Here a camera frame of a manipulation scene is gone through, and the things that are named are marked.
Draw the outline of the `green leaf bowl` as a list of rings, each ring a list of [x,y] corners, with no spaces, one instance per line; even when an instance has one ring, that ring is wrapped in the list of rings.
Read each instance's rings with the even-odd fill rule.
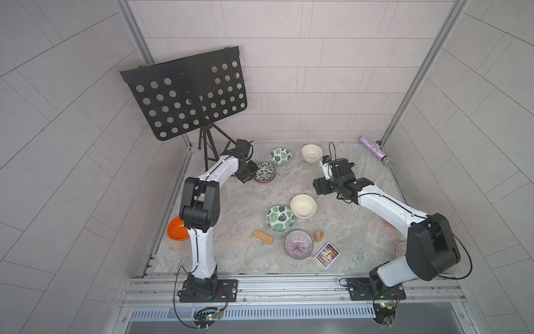
[[[273,232],[285,233],[293,228],[295,215],[289,207],[277,205],[267,211],[266,224]]]
[[[291,163],[293,155],[287,148],[275,148],[270,152],[269,159],[276,166],[286,166]]]

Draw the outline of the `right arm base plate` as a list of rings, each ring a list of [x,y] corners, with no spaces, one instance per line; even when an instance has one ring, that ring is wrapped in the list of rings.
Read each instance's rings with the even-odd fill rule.
[[[406,299],[403,285],[388,287],[371,278],[346,278],[342,285],[352,301],[402,301]]]

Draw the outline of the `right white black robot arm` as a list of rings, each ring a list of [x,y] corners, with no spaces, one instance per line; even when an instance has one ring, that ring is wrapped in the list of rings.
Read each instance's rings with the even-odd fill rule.
[[[324,176],[313,182],[318,195],[334,193],[345,203],[371,210],[406,238],[404,256],[369,272],[374,295],[415,279],[431,281],[460,262],[460,249],[446,217],[409,207],[367,178],[356,178],[354,164],[347,159],[324,156],[320,163]]]

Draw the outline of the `black white patterned bowl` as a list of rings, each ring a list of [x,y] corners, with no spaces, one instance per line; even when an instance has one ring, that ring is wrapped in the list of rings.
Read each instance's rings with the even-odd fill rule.
[[[271,162],[259,161],[256,163],[258,170],[255,173],[254,180],[260,183],[268,183],[276,176],[275,166]]]

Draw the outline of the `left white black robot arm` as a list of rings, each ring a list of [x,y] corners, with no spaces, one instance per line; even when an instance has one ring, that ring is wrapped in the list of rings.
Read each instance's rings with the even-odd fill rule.
[[[212,296],[217,291],[213,245],[214,227],[221,215],[221,188],[232,176],[243,183],[255,177],[258,167],[252,156],[252,143],[238,139],[210,169],[184,182],[179,218],[191,241],[192,270],[187,283],[196,294]]]

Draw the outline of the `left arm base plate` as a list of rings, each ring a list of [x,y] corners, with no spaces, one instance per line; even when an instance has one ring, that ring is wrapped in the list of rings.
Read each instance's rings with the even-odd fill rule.
[[[235,302],[239,281],[188,278],[177,293],[180,303]]]

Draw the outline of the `cream bowl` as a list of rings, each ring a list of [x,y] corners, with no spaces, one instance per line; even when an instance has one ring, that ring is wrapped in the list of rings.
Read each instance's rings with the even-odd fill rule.
[[[292,198],[290,208],[296,217],[306,219],[314,216],[317,204],[311,196],[299,194]]]
[[[307,144],[301,149],[303,159],[308,163],[317,163],[323,157],[323,150],[314,144]]]

